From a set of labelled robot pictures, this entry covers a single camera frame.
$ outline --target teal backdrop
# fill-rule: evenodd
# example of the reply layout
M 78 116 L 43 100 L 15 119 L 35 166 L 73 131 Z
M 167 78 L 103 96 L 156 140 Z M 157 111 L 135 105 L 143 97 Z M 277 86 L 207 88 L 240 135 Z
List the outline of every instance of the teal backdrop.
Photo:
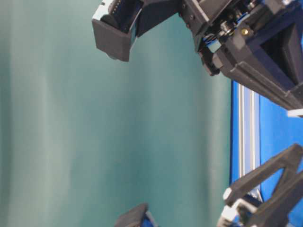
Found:
M 175 15 L 129 63 L 95 48 L 99 0 L 1 0 L 0 226 L 214 226 L 229 184 L 231 82 Z

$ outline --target brass screw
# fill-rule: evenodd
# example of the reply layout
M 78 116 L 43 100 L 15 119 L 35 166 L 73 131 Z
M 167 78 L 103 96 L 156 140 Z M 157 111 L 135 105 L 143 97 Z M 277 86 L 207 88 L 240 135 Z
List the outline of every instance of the brass screw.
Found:
M 249 31 L 246 28 L 242 29 L 242 35 L 248 35 L 248 34 Z

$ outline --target blue surface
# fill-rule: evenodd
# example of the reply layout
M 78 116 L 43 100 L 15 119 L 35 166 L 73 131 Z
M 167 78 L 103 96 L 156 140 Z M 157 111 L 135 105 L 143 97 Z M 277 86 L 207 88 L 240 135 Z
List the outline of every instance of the blue surface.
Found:
M 239 128 L 238 128 L 238 83 L 232 82 L 232 154 L 231 154 L 231 178 L 230 182 L 234 182 L 239 178 Z
M 153 227 L 152 223 L 148 219 L 144 219 L 142 227 Z

